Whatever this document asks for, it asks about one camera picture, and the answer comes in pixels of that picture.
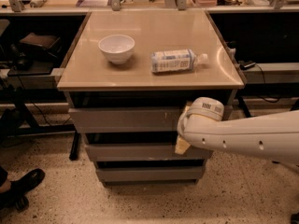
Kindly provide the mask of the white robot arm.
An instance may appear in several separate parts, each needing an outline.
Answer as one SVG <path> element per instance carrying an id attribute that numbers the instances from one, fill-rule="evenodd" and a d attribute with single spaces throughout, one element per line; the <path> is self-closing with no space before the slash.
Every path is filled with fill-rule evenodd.
<path id="1" fill-rule="evenodd" d="M 224 120 L 224 105 L 200 97 L 178 120 L 178 135 L 193 147 L 299 164 L 299 111 Z"/>

